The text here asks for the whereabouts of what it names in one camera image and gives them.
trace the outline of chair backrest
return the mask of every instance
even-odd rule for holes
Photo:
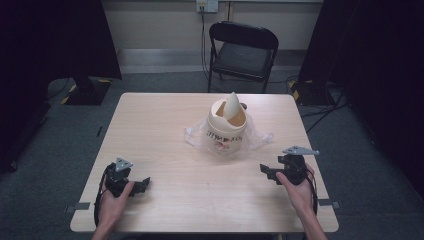
[[[263,27],[222,21],[214,23],[209,28],[209,36],[212,44],[213,40],[218,40],[254,48],[278,50],[278,38]]]

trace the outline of metal bracket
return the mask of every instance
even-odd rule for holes
[[[133,166],[132,163],[130,163],[130,162],[128,162],[128,161],[126,161],[122,158],[117,158],[116,164],[115,164],[115,172],[123,171],[123,170],[130,168],[132,166]]]
[[[307,148],[293,146],[291,148],[287,148],[283,150],[283,153],[291,154],[291,155],[319,155],[319,151],[310,150]]]

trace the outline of plastic bag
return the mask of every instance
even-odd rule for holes
[[[246,113],[247,124],[242,134],[240,151],[252,151],[272,142],[272,133],[260,132],[256,129],[252,117]],[[206,148],[218,154],[232,154],[226,151],[210,148],[211,138],[208,137],[208,118],[205,117],[191,128],[184,129],[184,139],[196,148]]]

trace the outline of electrical outlet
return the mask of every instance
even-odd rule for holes
[[[201,12],[218,12],[218,0],[196,0],[196,11]]]
[[[218,0],[208,0],[207,12],[218,12]]]
[[[207,12],[208,0],[196,0],[196,12],[201,12],[201,7],[203,7],[204,12]]]

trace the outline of chair seat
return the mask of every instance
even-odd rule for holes
[[[271,54],[266,49],[224,43],[214,62],[214,71],[265,78]]]

